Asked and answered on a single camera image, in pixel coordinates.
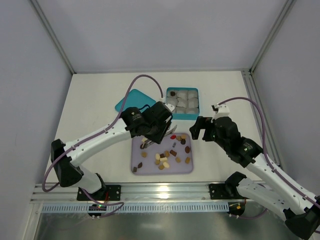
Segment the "teal box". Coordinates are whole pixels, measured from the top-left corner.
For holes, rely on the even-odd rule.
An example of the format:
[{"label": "teal box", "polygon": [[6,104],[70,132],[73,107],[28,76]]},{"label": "teal box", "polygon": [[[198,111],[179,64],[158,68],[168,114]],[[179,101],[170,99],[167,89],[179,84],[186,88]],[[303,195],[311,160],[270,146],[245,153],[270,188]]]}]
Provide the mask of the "teal box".
[{"label": "teal box", "polygon": [[[166,89],[166,93],[165,93],[165,97],[167,98],[168,96],[168,92],[169,91],[172,91],[172,90],[175,90],[175,91],[179,91],[179,90],[195,90],[197,93],[198,93],[198,101],[199,101],[199,91],[197,88],[194,88],[194,87],[168,87]],[[200,101],[199,101],[199,113],[196,113],[196,114],[186,114],[186,113],[173,113],[173,118],[174,120],[197,120],[197,117],[199,116],[200,114]]]}]

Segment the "white table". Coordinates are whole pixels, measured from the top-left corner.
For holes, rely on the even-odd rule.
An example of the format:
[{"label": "white table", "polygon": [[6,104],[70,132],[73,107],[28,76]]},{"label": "white table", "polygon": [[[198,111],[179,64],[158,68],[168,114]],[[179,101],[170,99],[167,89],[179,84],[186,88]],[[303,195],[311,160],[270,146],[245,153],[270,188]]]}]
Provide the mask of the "white table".
[{"label": "white table", "polygon": [[[55,139],[63,142],[80,138],[110,123],[117,115],[115,105],[123,98],[129,84],[140,73],[75,74],[64,104]],[[225,99],[247,97],[247,91],[240,71],[200,71],[200,72],[151,72],[162,90],[168,87],[198,88],[200,115],[213,115],[211,105]],[[156,101],[160,92],[156,84],[148,78],[140,78],[133,89],[138,89]],[[231,119],[238,125],[243,136],[261,145],[258,128],[248,102],[237,100],[228,103]],[[195,121],[176,120],[176,132],[189,132]],[[88,159],[83,165],[94,173],[99,173],[105,182],[150,183],[150,182],[216,182],[225,181],[236,171],[252,180],[260,180],[253,173],[231,161],[226,153],[214,142],[192,141],[194,169],[189,174],[180,175],[134,175],[130,170],[131,140],[119,142]],[[57,182],[54,170],[49,183]]]}]

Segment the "gray wall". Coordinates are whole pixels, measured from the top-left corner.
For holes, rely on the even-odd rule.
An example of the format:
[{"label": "gray wall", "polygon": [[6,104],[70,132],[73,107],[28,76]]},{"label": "gray wall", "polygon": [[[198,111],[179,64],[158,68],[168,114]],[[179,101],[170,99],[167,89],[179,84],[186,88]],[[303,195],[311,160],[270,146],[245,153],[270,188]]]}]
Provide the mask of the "gray wall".
[{"label": "gray wall", "polygon": [[21,239],[71,74],[27,0],[0,3],[0,239]]},{"label": "gray wall", "polygon": [[320,1],[293,6],[255,80],[289,175],[320,195]]},{"label": "gray wall", "polygon": [[251,67],[286,0],[38,0],[76,72]]}]

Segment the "metal grate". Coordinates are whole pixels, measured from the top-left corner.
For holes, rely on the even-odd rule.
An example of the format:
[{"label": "metal grate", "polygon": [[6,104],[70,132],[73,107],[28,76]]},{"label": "metal grate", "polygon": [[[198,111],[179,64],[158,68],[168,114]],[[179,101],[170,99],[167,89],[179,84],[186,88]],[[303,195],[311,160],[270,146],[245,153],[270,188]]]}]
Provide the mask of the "metal grate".
[{"label": "metal grate", "polygon": [[[89,211],[90,203],[46,203],[43,205],[43,214],[67,214],[67,213],[96,213]],[[118,206],[108,206],[109,213]],[[228,212],[227,202],[182,202],[182,203],[126,203],[118,211],[119,214],[128,213],[203,213],[203,212]]]}]

